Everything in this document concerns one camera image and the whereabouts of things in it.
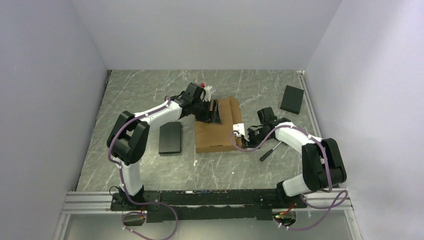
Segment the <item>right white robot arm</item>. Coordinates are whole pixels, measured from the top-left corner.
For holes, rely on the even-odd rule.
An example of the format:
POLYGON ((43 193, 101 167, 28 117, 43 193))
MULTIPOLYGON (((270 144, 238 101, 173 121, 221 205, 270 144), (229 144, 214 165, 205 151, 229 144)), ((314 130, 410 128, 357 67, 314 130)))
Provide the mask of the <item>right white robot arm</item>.
POLYGON ((320 138, 309 134, 287 118, 277 118, 271 107, 257 112, 259 125, 247 128, 244 146, 256 148, 274 139, 296 150, 301 156, 301 174, 278 184, 276 203, 289 207, 295 196, 330 191, 333 186, 347 180, 338 143, 333 138, 320 138))

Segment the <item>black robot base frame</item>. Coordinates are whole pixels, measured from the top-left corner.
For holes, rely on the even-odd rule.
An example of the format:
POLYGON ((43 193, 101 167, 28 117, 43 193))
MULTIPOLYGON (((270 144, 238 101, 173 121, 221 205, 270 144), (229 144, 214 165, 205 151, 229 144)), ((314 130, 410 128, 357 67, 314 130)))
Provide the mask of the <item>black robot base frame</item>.
POLYGON ((255 219, 270 221, 279 210, 303 207, 299 196, 288 197, 281 187, 220 190, 144 190, 127 198, 123 190, 112 194, 113 212, 138 212, 148 223, 178 219, 255 219))

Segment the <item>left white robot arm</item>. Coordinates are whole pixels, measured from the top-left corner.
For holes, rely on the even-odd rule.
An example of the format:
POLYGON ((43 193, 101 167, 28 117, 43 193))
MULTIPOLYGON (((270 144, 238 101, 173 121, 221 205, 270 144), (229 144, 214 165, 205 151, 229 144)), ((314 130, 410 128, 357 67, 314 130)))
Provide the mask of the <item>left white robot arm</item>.
POLYGON ((215 91, 213 86, 191 82, 180 94, 165 96, 158 106, 137 113, 120 113, 106 141, 107 158, 118 168, 118 188, 129 209, 137 210, 144 203, 139 162, 146 151, 149 132, 190 115, 199 122, 221 124, 218 101, 212 99, 215 91))

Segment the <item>brown cardboard box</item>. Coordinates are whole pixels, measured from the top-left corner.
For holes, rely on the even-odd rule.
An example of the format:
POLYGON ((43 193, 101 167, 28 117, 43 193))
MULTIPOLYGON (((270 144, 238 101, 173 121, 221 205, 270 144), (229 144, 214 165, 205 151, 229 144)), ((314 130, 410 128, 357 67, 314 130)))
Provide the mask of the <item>brown cardboard box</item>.
POLYGON ((241 139, 235 138, 232 134, 233 125, 242 123, 238 100, 233 96, 219 99, 218 112, 221 124, 197 120, 194 122, 195 152, 197 154, 235 151, 236 148, 232 142, 236 143, 238 147, 242 147, 241 139))

